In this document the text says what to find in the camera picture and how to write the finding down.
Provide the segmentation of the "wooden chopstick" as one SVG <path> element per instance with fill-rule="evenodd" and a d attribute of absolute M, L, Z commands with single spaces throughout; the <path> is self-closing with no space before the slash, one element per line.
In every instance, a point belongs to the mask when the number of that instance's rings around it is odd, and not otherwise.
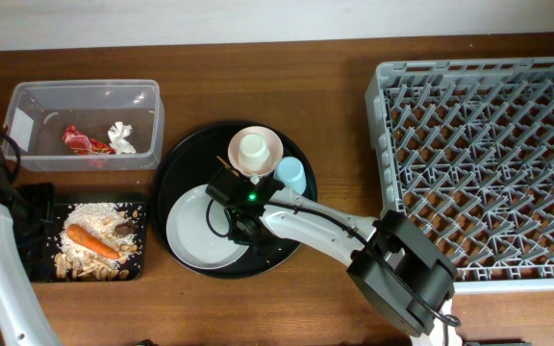
<path fill-rule="evenodd" d="M 233 173 L 235 176 L 239 177 L 239 172 L 237 171 L 237 169 L 235 169 L 234 167 L 232 167 L 226 160 L 224 160 L 221 156 L 216 156 L 216 158 L 222 163 L 222 165 L 224 166 L 224 168 L 226 168 L 228 171 L 230 171 L 231 173 Z"/>

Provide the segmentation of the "white tissue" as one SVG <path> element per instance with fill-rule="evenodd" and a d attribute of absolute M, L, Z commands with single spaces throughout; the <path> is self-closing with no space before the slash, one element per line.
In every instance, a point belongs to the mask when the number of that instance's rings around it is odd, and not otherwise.
<path fill-rule="evenodd" d="M 135 154 L 137 152 L 136 148 L 127 140 L 132 130 L 133 127 L 131 125 L 125 125 L 121 121 L 115 122 L 108 130 L 110 147 L 114 149 L 117 155 Z"/>

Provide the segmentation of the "pink saucer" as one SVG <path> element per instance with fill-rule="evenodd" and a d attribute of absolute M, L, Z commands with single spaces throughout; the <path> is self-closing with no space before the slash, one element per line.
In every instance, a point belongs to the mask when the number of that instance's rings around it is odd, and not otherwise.
<path fill-rule="evenodd" d="M 245 135 L 248 134 L 262 135 L 265 138 L 266 144 L 268 145 L 270 151 L 270 156 L 268 157 L 268 160 L 265 162 L 263 168 L 259 171 L 247 171 L 239 165 L 239 142 Z M 237 171 L 240 172 L 243 176 L 247 178 L 251 178 L 253 176 L 262 178 L 271 174 L 275 170 L 278 162 L 284 156 L 284 146 L 281 138 L 279 138 L 279 136 L 272 130 L 263 126 L 251 126 L 243 128 L 231 138 L 228 144 L 227 154 L 228 160 L 231 165 L 235 169 L 237 169 Z"/>

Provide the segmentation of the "orange carrot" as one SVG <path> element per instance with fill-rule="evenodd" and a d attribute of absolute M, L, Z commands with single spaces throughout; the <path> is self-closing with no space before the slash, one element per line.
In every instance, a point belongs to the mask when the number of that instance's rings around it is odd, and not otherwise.
<path fill-rule="evenodd" d="M 119 254 L 115 249 L 103 243 L 99 238 L 78 224 L 69 225 L 65 233 L 72 241 L 88 248 L 103 258 L 109 260 L 117 260 L 119 258 Z"/>

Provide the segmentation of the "red snack wrapper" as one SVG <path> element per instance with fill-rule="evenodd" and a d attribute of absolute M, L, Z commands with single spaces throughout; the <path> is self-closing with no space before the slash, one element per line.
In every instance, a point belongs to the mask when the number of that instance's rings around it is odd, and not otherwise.
<path fill-rule="evenodd" d="M 115 153 L 111 146 L 86 136 L 78 131 L 74 125 L 66 127 L 62 141 L 77 155 L 112 155 Z"/>

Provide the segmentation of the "light blue upturned cup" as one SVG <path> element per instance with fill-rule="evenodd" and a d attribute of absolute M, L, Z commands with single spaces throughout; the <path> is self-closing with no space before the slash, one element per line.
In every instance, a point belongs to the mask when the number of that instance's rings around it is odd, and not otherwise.
<path fill-rule="evenodd" d="M 292 188 L 298 194 L 303 194 L 307 187 L 303 163 L 295 157 L 282 158 L 274 170 L 273 178 Z"/>

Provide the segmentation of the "dark brown food lump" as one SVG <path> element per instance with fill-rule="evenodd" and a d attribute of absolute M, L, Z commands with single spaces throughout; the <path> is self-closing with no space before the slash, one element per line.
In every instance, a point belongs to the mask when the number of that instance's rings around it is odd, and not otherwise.
<path fill-rule="evenodd" d="M 128 235 L 134 235 L 136 232 L 137 232 L 137 229 L 135 225 L 131 222 L 117 224 L 113 229 L 113 233 L 117 237 L 126 237 Z"/>

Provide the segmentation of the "grey round plate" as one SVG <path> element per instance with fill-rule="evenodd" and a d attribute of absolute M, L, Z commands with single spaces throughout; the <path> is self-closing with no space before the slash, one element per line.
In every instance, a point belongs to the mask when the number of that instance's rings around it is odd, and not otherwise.
<path fill-rule="evenodd" d="M 224 208 L 217 202 L 211 206 L 210 222 L 206 212 L 211 197 L 207 185 L 199 185 L 184 193 L 173 205 L 166 220 L 166 239 L 175 256 L 196 269 L 214 270 L 234 263 L 248 250 L 227 237 L 229 223 Z"/>

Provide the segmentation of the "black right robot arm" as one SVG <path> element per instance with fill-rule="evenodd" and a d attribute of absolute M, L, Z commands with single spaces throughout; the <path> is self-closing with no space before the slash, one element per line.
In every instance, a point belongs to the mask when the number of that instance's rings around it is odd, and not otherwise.
<path fill-rule="evenodd" d="M 226 237 L 265 246 L 288 239 L 342 263 L 369 303 L 415 345 L 460 345 L 461 321 L 443 312 L 457 268 L 405 214 L 356 216 L 321 205 L 273 178 L 257 183 L 227 168 L 206 187 L 224 208 Z"/>

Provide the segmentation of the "white upturned cup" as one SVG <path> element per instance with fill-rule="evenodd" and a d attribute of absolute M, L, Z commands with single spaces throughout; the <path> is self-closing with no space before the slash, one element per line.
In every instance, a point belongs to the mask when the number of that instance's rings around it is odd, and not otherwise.
<path fill-rule="evenodd" d="M 266 140 L 259 134 L 245 135 L 239 142 L 239 165 L 247 171 L 259 171 L 270 156 Z"/>

